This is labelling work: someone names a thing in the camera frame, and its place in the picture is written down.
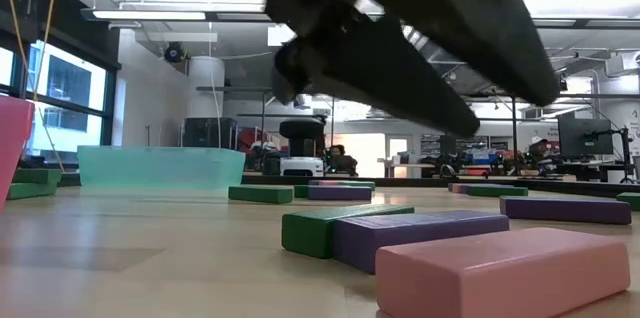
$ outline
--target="purple foam block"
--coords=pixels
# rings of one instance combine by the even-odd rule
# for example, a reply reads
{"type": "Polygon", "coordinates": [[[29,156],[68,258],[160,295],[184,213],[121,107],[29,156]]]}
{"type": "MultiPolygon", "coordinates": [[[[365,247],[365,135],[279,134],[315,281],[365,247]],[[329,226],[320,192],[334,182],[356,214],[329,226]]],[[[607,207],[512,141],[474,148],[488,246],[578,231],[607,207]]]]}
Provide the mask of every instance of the purple foam block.
{"type": "Polygon", "coordinates": [[[500,212],[512,219],[631,224],[631,206],[616,200],[502,197],[500,212]]]}
{"type": "Polygon", "coordinates": [[[375,274],[380,247],[509,230],[509,218],[495,213],[447,211],[338,219],[334,258],[375,274]]]}
{"type": "Polygon", "coordinates": [[[449,192],[458,194],[467,194],[467,188],[469,187],[513,187],[508,184],[492,184],[492,183],[449,183],[449,192]]]}
{"type": "Polygon", "coordinates": [[[310,200],[371,200],[371,188],[348,186],[309,186],[310,200]]]}

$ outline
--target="translucent teal bin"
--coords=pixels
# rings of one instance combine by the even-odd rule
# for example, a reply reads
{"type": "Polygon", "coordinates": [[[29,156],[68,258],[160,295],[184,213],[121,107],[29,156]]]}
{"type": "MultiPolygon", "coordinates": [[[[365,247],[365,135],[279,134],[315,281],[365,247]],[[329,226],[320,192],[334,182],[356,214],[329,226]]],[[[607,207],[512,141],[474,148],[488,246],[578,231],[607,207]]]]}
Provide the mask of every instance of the translucent teal bin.
{"type": "Polygon", "coordinates": [[[83,187],[225,190],[242,180],[245,154],[218,148],[78,147],[83,187]]]}

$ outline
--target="pink container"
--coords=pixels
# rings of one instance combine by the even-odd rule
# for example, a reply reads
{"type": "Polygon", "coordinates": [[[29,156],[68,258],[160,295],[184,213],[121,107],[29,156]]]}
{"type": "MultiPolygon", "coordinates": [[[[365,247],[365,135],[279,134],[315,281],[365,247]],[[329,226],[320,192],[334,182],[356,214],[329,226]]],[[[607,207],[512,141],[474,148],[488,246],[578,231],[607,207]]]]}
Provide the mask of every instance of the pink container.
{"type": "Polygon", "coordinates": [[[0,209],[16,171],[24,142],[31,135],[33,103],[0,96],[0,209]]]}

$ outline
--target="pillar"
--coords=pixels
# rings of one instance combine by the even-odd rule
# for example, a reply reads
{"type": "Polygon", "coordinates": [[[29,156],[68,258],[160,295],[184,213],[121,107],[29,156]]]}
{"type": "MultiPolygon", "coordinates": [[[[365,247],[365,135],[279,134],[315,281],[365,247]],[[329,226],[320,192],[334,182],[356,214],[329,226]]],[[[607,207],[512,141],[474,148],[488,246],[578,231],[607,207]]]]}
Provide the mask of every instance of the pillar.
{"type": "Polygon", "coordinates": [[[187,92],[187,118],[215,118],[222,116],[224,92],[216,92],[216,99],[212,92],[198,92],[197,87],[224,86],[224,61],[215,57],[193,57],[189,60],[189,84],[187,92]]]}

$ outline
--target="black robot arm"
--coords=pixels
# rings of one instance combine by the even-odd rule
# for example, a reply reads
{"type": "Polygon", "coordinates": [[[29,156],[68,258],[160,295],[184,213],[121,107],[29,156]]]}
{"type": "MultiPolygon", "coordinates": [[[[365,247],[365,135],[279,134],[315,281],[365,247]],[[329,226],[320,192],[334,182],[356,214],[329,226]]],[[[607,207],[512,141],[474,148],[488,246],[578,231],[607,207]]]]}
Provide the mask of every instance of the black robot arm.
{"type": "Polygon", "coordinates": [[[374,0],[374,20],[356,0],[267,0],[265,12],[297,37],[277,53],[275,96],[325,93],[461,136],[479,120],[404,37],[413,26],[514,96],[545,106],[560,92],[522,0],[374,0]]]}

